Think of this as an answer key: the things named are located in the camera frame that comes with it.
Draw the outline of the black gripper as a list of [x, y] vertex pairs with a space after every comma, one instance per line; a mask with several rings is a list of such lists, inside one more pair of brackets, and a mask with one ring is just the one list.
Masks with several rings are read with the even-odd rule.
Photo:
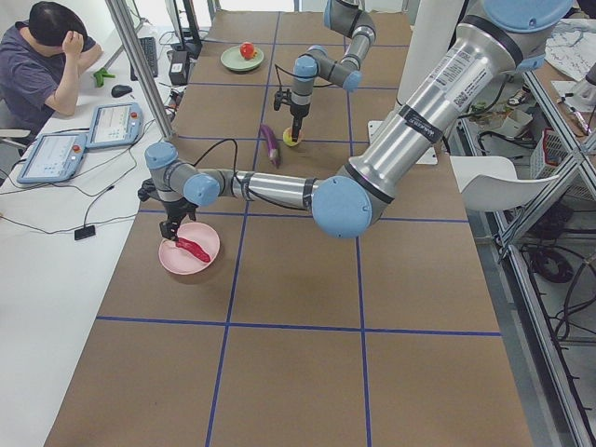
[[311, 96], [299, 95], [289, 88], [279, 89], [274, 96], [273, 108], [277, 112], [282, 105], [290, 107], [292, 119], [291, 140], [298, 142], [302, 138], [302, 116], [308, 116], [310, 111]]
[[196, 205], [180, 196], [178, 193], [164, 192], [157, 189], [152, 179], [142, 182], [137, 192], [141, 202], [153, 199], [159, 202], [167, 213], [166, 221], [159, 224], [161, 236], [170, 241], [178, 240], [179, 226], [184, 219], [196, 221]]

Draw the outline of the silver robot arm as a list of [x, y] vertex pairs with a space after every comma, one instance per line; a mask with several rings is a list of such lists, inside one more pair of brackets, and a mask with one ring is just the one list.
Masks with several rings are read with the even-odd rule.
[[174, 240], [184, 218], [222, 196], [309, 211], [328, 235], [360, 236], [394, 200], [400, 179], [497, 75], [530, 71], [544, 60], [567, 1], [480, 1], [456, 25], [454, 44], [403, 105], [373, 134], [367, 150], [325, 180], [238, 169], [200, 169], [158, 142], [145, 151], [150, 178], [140, 200], [164, 207], [164, 238]]
[[362, 65], [376, 40], [373, 19], [360, 1], [329, 1], [323, 21], [326, 28], [344, 38], [346, 46], [341, 54], [333, 54], [322, 45], [309, 47], [289, 71], [291, 85], [276, 92], [274, 109], [283, 105], [290, 109], [292, 122], [283, 139], [291, 145], [302, 139], [303, 120], [309, 115], [316, 82], [322, 80], [347, 92], [358, 89]]

